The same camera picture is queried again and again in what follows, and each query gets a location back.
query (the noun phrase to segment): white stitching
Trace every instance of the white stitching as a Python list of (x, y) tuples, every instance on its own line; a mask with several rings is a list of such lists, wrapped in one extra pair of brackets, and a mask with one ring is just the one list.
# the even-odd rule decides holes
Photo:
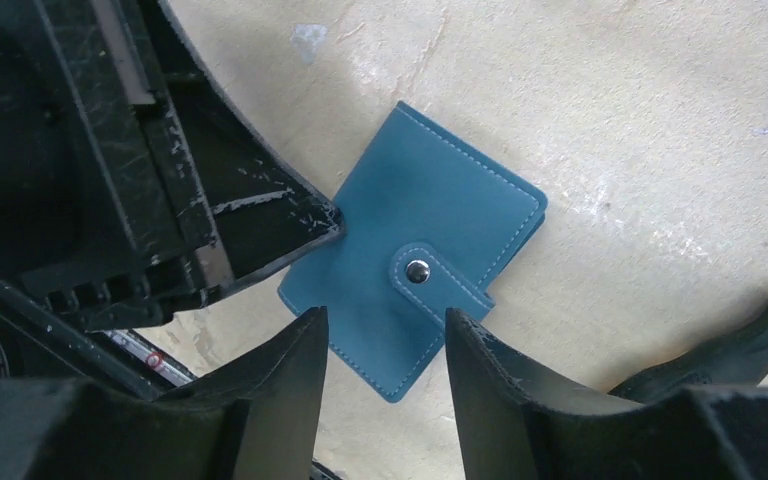
[(443, 138), (439, 133), (435, 132), (434, 130), (431, 130), (431, 128), (428, 125), (422, 123), (422, 121), (420, 121), (420, 120), (418, 120), (416, 118), (413, 118), (411, 115), (408, 115), (407, 112), (405, 112), (401, 108), (396, 108), (396, 110), (401, 112), (404, 116), (406, 116), (407, 118), (412, 120), (414, 123), (416, 123), (420, 127), (428, 130), (429, 133), (431, 133), (432, 135), (434, 135), (435, 137), (440, 139), (446, 145), (448, 145), (448, 146), (454, 148), (455, 150), (457, 150), (461, 155), (463, 155), (466, 158), (468, 158), (468, 159), (472, 160), (473, 162), (475, 162), (476, 165), (478, 165), (479, 167), (483, 168), (484, 170), (486, 170), (491, 175), (497, 177), (499, 180), (503, 181), (504, 183), (508, 184), (509, 186), (511, 186), (515, 190), (517, 190), (518, 192), (522, 193), (526, 197), (531, 198), (534, 201), (534, 210), (532, 210), (528, 214), (528, 216), (525, 217), (525, 220), (523, 220), (522, 224), (519, 226), (519, 228), (516, 230), (516, 232), (514, 232), (514, 236), (511, 237), (510, 240), (508, 240), (508, 243), (505, 245), (505, 248), (502, 249), (502, 253), (500, 253), (499, 256), (496, 257), (496, 260), (493, 260), (493, 263), (490, 264), (490, 268), (488, 268), (487, 271), (484, 272), (484, 276), (482, 276), (481, 279), (478, 281), (477, 286), (480, 287), (484, 283), (484, 280), (487, 279), (487, 276), (490, 275), (490, 272), (493, 270), (493, 267), (495, 267), (499, 263), (499, 260), (501, 260), (502, 256), (505, 255), (505, 252), (507, 252), (508, 249), (511, 248), (511, 244), (514, 243), (514, 240), (516, 240), (516, 237), (519, 236), (520, 232), (522, 232), (522, 229), (525, 228), (525, 224), (528, 223), (529, 220), (531, 220), (531, 217), (533, 217), (535, 213), (537, 213), (537, 209), (540, 207), (540, 205), (537, 202), (537, 199), (534, 198), (533, 195), (530, 195), (525, 190), (523, 190), (523, 189), (517, 187), (516, 185), (514, 185), (513, 183), (509, 182), (507, 179), (505, 179), (505, 177), (503, 177), (503, 176), (499, 175), (498, 173), (496, 173), (496, 171), (491, 170), (487, 165), (484, 165), (483, 163), (479, 162), (478, 160), (473, 158), (472, 155), (464, 152), (457, 145), (455, 145), (454, 143), (446, 140), (445, 138)]
[[(522, 229), (523, 229), (523, 228), (525, 228), (525, 225), (528, 223), (528, 221), (529, 221), (529, 220), (531, 220), (531, 218), (534, 216), (534, 214), (536, 214), (536, 213), (537, 213), (537, 209), (540, 207), (540, 205), (539, 205), (539, 203), (537, 202), (537, 199), (536, 199), (536, 198), (534, 198), (534, 196), (533, 196), (533, 195), (530, 195), (528, 192), (524, 191), (523, 189), (521, 189), (521, 188), (517, 187), (516, 185), (514, 185), (513, 183), (509, 182), (507, 179), (505, 179), (504, 177), (502, 177), (501, 175), (499, 175), (498, 173), (496, 173), (494, 170), (491, 170), (491, 169), (490, 169), (490, 168), (489, 168), (487, 165), (484, 165), (483, 163), (479, 162), (478, 160), (476, 160), (475, 158), (473, 158), (473, 157), (472, 157), (472, 155), (470, 155), (470, 154), (468, 154), (468, 153), (464, 152), (464, 151), (463, 151), (463, 150), (461, 150), (461, 149), (460, 149), (460, 148), (459, 148), (457, 145), (455, 145), (455, 144), (453, 144), (452, 142), (450, 142), (450, 141), (446, 140), (445, 138), (443, 138), (442, 136), (440, 136), (440, 134), (438, 134), (438, 133), (437, 133), (437, 132), (435, 132), (434, 130), (431, 130), (431, 128), (430, 128), (430, 127), (428, 127), (428, 125), (426, 125), (426, 124), (422, 123), (420, 120), (417, 120), (416, 118), (413, 118), (412, 116), (408, 115), (408, 114), (407, 114), (407, 112), (405, 112), (405, 111), (404, 111), (404, 110), (402, 110), (401, 108), (398, 108), (398, 107), (397, 107), (397, 108), (396, 108), (396, 110), (398, 110), (399, 112), (401, 112), (401, 113), (402, 113), (402, 115), (404, 115), (404, 116), (408, 117), (408, 119), (410, 119), (411, 121), (413, 121), (413, 122), (414, 122), (414, 123), (416, 123), (417, 125), (419, 125), (419, 126), (421, 126), (422, 128), (424, 128), (424, 129), (428, 130), (428, 132), (429, 132), (429, 133), (431, 133), (432, 135), (434, 135), (435, 137), (437, 137), (438, 139), (440, 139), (440, 140), (441, 140), (443, 143), (445, 143), (446, 145), (448, 145), (448, 146), (450, 146), (450, 147), (454, 148), (455, 150), (457, 150), (457, 151), (458, 151), (458, 152), (459, 152), (461, 155), (463, 155), (463, 156), (465, 156), (466, 158), (468, 158), (468, 159), (472, 160), (472, 161), (473, 161), (473, 162), (474, 162), (476, 165), (478, 165), (479, 167), (483, 168), (484, 170), (486, 170), (486, 171), (487, 171), (488, 173), (490, 173), (491, 175), (493, 175), (493, 176), (497, 177), (497, 178), (498, 178), (499, 180), (501, 180), (502, 182), (504, 182), (504, 183), (508, 184), (509, 186), (511, 186), (511, 187), (513, 187), (515, 190), (517, 190), (518, 192), (522, 193), (522, 194), (523, 194), (523, 195), (525, 195), (526, 197), (529, 197), (529, 198), (531, 198), (531, 199), (534, 201), (534, 210), (532, 210), (532, 211), (531, 211), (531, 212), (528, 214), (528, 216), (526, 216), (526, 217), (525, 217), (525, 220), (523, 220), (523, 221), (522, 221), (522, 224), (520, 224), (519, 228), (516, 230), (516, 232), (514, 232), (514, 235), (511, 237), (511, 239), (510, 239), (510, 240), (508, 240), (508, 243), (505, 245), (505, 248), (503, 248), (503, 249), (502, 249), (502, 253), (500, 253), (500, 254), (499, 254), (499, 256), (498, 256), (498, 257), (496, 257), (496, 260), (494, 260), (494, 261), (493, 261), (493, 263), (491, 263), (491, 264), (490, 264), (490, 267), (487, 269), (487, 271), (486, 271), (486, 272), (484, 272), (484, 275), (483, 275), (483, 276), (481, 277), (481, 279), (478, 281), (478, 284), (477, 284), (477, 286), (479, 286), (479, 287), (480, 287), (480, 286), (481, 286), (481, 285), (484, 283), (484, 280), (486, 280), (486, 279), (487, 279), (487, 276), (488, 276), (488, 275), (490, 275), (490, 272), (493, 270), (493, 268), (494, 268), (494, 267), (495, 267), (495, 266), (496, 266), (496, 265), (499, 263), (499, 260), (501, 260), (501, 259), (502, 259), (502, 256), (503, 256), (503, 255), (505, 255), (505, 252), (507, 252), (507, 251), (508, 251), (508, 249), (511, 247), (511, 244), (513, 244), (513, 243), (514, 243), (514, 240), (516, 240), (516, 238), (517, 238), (517, 236), (519, 236), (520, 232), (522, 232)], [(401, 258), (399, 258), (399, 260), (398, 260), (396, 263), (399, 263), (399, 262), (400, 262), (400, 261), (401, 261), (401, 260), (404, 258), (404, 256), (405, 256), (405, 255), (402, 255), (402, 257), (401, 257)], [(443, 265), (442, 265), (442, 264), (440, 264), (440, 262), (439, 262), (439, 261), (437, 261), (437, 263), (438, 263), (438, 264), (439, 264), (439, 265), (440, 265), (440, 266), (443, 268), (443, 270), (446, 270), (446, 268), (445, 268), (445, 267), (443, 267)], [(419, 303), (422, 305), (422, 307), (423, 307), (423, 308), (425, 308), (425, 310), (426, 310), (426, 311), (430, 312), (430, 313), (431, 313), (431, 315), (433, 315), (433, 316), (434, 316), (434, 318), (436, 318), (437, 320), (440, 320), (440, 322), (441, 322), (441, 323), (443, 323), (443, 320), (442, 320), (442, 319), (440, 319), (440, 317), (438, 317), (436, 313), (434, 313), (434, 312), (433, 312), (433, 311), (432, 311), (430, 308), (428, 308), (428, 307), (427, 307), (427, 306), (426, 306), (424, 303), (422, 303), (422, 301), (421, 301), (421, 300), (419, 300), (419, 299), (418, 299), (418, 298), (417, 298), (417, 297), (416, 297), (416, 296), (415, 296), (413, 293), (411, 293), (411, 292), (410, 292), (410, 290), (408, 290), (407, 288), (405, 288), (405, 286), (404, 286), (404, 285), (402, 285), (402, 282), (400, 282), (400, 281), (399, 281), (399, 279), (398, 279), (398, 276), (396, 277), (396, 282), (399, 284), (399, 286), (400, 286), (400, 287), (401, 287), (401, 288), (402, 288), (402, 289), (403, 289), (405, 292), (407, 292), (407, 294), (408, 294), (408, 295), (410, 295), (410, 296), (411, 296), (411, 297), (413, 297), (413, 298), (414, 298), (416, 301), (418, 301), (418, 302), (419, 302)], [(296, 308), (295, 306), (293, 306), (293, 303), (292, 303), (292, 302), (290, 302), (290, 300), (289, 300), (289, 299), (286, 297), (286, 295), (284, 295), (284, 293), (283, 293), (283, 292), (282, 292), (280, 289), (278, 290), (278, 295), (279, 295), (279, 296), (281, 297), (281, 299), (282, 299), (282, 300), (284, 300), (284, 302), (285, 302), (285, 303), (286, 303), (286, 304), (287, 304), (287, 305), (290, 307), (290, 309), (293, 311), (293, 313), (294, 313), (296, 316), (298, 316), (298, 315), (299, 315), (299, 312), (298, 312), (298, 308)], [(484, 304), (483, 304), (483, 303), (481, 303), (481, 302), (478, 302), (478, 303), (480, 303), (480, 304), (481, 304), (481, 306), (483, 306), (483, 307), (485, 307), (485, 308), (489, 308), (487, 305), (484, 305)], [(434, 340), (431, 342), (431, 344), (428, 346), (428, 349), (427, 349), (427, 350), (425, 350), (425, 353), (423, 353), (421, 357), (419, 357), (419, 360), (418, 360), (418, 361), (417, 361), (417, 362), (414, 364), (414, 366), (413, 366), (413, 368), (411, 369), (411, 371), (410, 371), (410, 372), (408, 372), (408, 374), (405, 376), (405, 378), (404, 378), (404, 379), (402, 379), (402, 382), (399, 384), (399, 386), (398, 386), (398, 387), (396, 387), (396, 389), (395, 389), (395, 390), (393, 390), (392, 392), (388, 392), (388, 391), (384, 390), (384, 389), (383, 389), (383, 388), (382, 388), (380, 385), (378, 385), (378, 383), (377, 383), (375, 380), (373, 380), (372, 378), (370, 378), (370, 377), (369, 377), (369, 375), (367, 375), (367, 374), (366, 374), (366, 372), (365, 372), (365, 371), (364, 371), (362, 368), (360, 368), (360, 367), (359, 367), (359, 366), (358, 366), (358, 365), (357, 365), (357, 364), (356, 364), (354, 361), (352, 361), (352, 359), (351, 359), (351, 358), (349, 358), (349, 357), (348, 357), (348, 356), (347, 356), (347, 355), (346, 355), (346, 354), (345, 354), (345, 353), (344, 353), (342, 350), (340, 350), (340, 349), (339, 349), (339, 347), (337, 347), (336, 345), (334, 345), (334, 344), (333, 344), (333, 343), (331, 343), (331, 342), (328, 342), (328, 344), (329, 344), (329, 345), (331, 346), (331, 348), (334, 350), (334, 353), (336, 353), (336, 354), (337, 354), (337, 355), (338, 355), (340, 358), (342, 358), (342, 359), (343, 359), (343, 360), (344, 360), (344, 361), (345, 361), (347, 364), (349, 364), (349, 366), (350, 366), (350, 367), (351, 367), (353, 370), (355, 370), (356, 372), (358, 372), (358, 373), (360, 374), (360, 376), (361, 376), (361, 377), (363, 377), (364, 379), (366, 379), (366, 381), (368, 381), (368, 382), (370, 383), (370, 385), (372, 385), (372, 387), (373, 387), (373, 388), (375, 388), (375, 390), (377, 390), (379, 393), (381, 393), (381, 394), (382, 394), (382, 395), (384, 395), (385, 397), (393, 397), (393, 396), (395, 396), (397, 393), (399, 393), (399, 391), (402, 389), (402, 387), (405, 385), (405, 383), (407, 383), (407, 381), (408, 381), (408, 378), (410, 378), (410, 376), (411, 376), (411, 375), (413, 375), (413, 372), (415, 372), (415, 371), (416, 371), (417, 367), (419, 367), (419, 364), (420, 364), (420, 363), (422, 363), (422, 361), (423, 361), (423, 360), (425, 360), (425, 357), (427, 357), (427, 356), (428, 356), (428, 354), (429, 354), (429, 353), (431, 352), (431, 350), (432, 350), (432, 349), (435, 347), (435, 345), (436, 345), (436, 344), (437, 344), (437, 343), (440, 341), (440, 339), (441, 339), (441, 338), (443, 338), (443, 332), (441, 332), (441, 333), (440, 333), (440, 335), (438, 335), (438, 336), (437, 336), (437, 338), (435, 338), (435, 339), (434, 339)]]
[[(284, 301), (284, 303), (287, 304), (287, 307), (290, 308), (290, 311), (293, 312), (295, 316), (301, 315), (301, 311), (298, 307), (296, 307), (293, 302), (290, 301), (289, 298), (284, 294), (284, 291), (280, 288), (278, 289), (278, 296), (281, 297), (281, 300)], [(346, 362), (349, 367), (351, 367), (352, 370), (356, 371), (361, 377), (363, 377), (367, 382), (369, 382), (370, 385), (372, 385), (372, 388), (374, 388), (378, 393), (381, 395), (384, 395), (385, 397), (394, 397), (396, 394), (401, 391), (402, 387), (405, 386), (405, 383), (407, 383), (408, 378), (410, 378), (411, 375), (413, 375), (413, 372), (416, 371), (416, 369), (419, 367), (419, 364), (422, 363), (423, 360), (428, 356), (429, 353), (431, 353), (431, 350), (434, 349), (434, 347), (437, 345), (437, 343), (440, 342), (440, 339), (443, 338), (443, 334), (440, 333), (440, 335), (437, 335), (437, 338), (431, 341), (431, 344), (428, 345), (428, 348), (425, 350), (425, 352), (422, 354), (421, 357), (419, 357), (419, 360), (414, 364), (413, 368), (408, 372), (407, 375), (405, 375), (405, 378), (402, 379), (402, 382), (396, 387), (393, 391), (384, 390), (384, 387), (378, 384), (375, 380), (370, 377), (366, 371), (360, 366), (355, 363), (351, 358), (349, 358), (348, 355), (346, 355), (343, 350), (340, 349), (337, 345), (334, 345), (332, 342), (328, 342), (328, 345), (331, 347), (332, 350), (334, 350), (334, 353), (337, 354), (340, 358), (343, 359), (344, 362)]]
[(411, 252), (416, 252), (416, 251), (425, 252), (425, 254), (426, 254), (426, 255), (428, 255), (428, 256), (431, 258), (431, 260), (433, 260), (433, 261), (434, 261), (434, 262), (435, 262), (435, 263), (436, 263), (436, 264), (437, 264), (437, 265), (438, 265), (440, 268), (442, 268), (442, 269), (443, 269), (443, 271), (444, 271), (444, 272), (446, 272), (446, 275), (448, 275), (448, 276), (449, 276), (449, 278), (451, 278), (451, 279), (452, 279), (452, 280), (453, 280), (453, 281), (454, 281), (456, 284), (458, 284), (458, 286), (459, 286), (459, 287), (461, 287), (461, 290), (463, 290), (464, 292), (466, 292), (466, 294), (467, 294), (467, 295), (469, 295), (469, 296), (470, 296), (470, 298), (472, 298), (473, 300), (475, 300), (475, 301), (476, 301), (476, 303), (478, 303), (478, 304), (479, 304), (479, 305), (481, 305), (482, 307), (484, 307), (484, 308), (490, 308), (490, 306), (489, 306), (489, 305), (487, 305), (487, 304), (485, 304), (484, 302), (482, 302), (482, 301), (481, 301), (481, 300), (480, 300), (478, 297), (476, 297), (475, 295), (473, 295), (473, 293), (472, 293), (472, 292), (470, 292), (470, 291), (469, 291), (469, 289), (467, 289), (467, 288), (466, 288), (466, 287), (465, 287), (465, 286), (464, 286), (464, 285), (463, 285), (463, 284), (462, 284), (460, 281), (458, 281), (458, 279), (457, 279), (457, 278), (455, 278), (455, 276), (452, 274), (452, 272), (450, 272), (450, 271), (449, 271), (449, 270), (446, 268), (446, 266), (445, 266), (445, 265), (443, 265), (443, 264), (440, 262), (440, 260), (437, 260), (437, 258), (436, 258), (434, 255), (432, 255), (432, 254), (431, 254), (431, 252), (429, 252), (428, 250), (426, 250), (426, 249), (424, 249), (424, 248), (422, 248), (422, 247), (415, 247), (415, 248), (411, 248), (410, 250), (408, 250), (407, 252), (405, 252), (405, 253), (404, 253), (404, 255), (402, 255), (401, 257), (399, 257), (399, 259), (398, 259), (398, 260), (396, 260), (396, 270), (393, 272), (393, 274), (394, 274), (394, 275), (396, 275), (396, 276), (398, 277), (398, 268), (399, 268), (399, 264), (402, 262), (402, 259), (403, 259), (403, 258), (405, 258), (405, 257), (406, 257), (406, 256), (407, 256), (409, 253), (411, 253)]

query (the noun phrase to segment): wallet snap strap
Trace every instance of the wallet snap strap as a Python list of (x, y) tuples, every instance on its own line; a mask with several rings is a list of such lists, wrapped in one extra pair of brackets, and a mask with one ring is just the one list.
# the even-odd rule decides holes
[(447, 308), (460, 308), (474, 318), (484, 318), (495, 306), (493, 299), (426, 243), (409, 243), (400, 248), (393, 255), (389, 277), (393, 287), (441, 331)]

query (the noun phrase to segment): red sticker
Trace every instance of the red sticker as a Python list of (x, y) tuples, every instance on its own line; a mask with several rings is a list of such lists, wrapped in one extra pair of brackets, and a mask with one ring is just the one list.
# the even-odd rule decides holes
[(163, 354), (160, 352), (151, 352), (146, 357), (146, 365), (148, 365), (152, 370), (157, 370), (161, 365), (163, 365)]

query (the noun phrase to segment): concrete floor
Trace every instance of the concrete floor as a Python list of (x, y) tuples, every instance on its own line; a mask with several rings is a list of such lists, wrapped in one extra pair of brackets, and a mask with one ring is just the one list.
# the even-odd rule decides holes
[[(399, 99), (543, 189), (486, 325), (577, 381), (610, 388), (768, 297), (768, 0), (170, 3), (329, 196)], [(291, 320), (280, 276), (144, 333), (208, 372)], [(316, 456), (346, 479), (462, 478), (444, 355), (397, 405), (331, 355)]]

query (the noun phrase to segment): blue wallet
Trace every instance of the blue wallet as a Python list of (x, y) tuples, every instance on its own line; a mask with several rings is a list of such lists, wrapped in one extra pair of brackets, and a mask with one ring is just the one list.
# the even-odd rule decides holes
[(445, 311), (485, 289), (543, 223), (546, 196), (399, 102), (334, 202), (347, 234), (293, 264), (278, 294), (326, 306), (331, 348), (397, 402), (443, 345)]

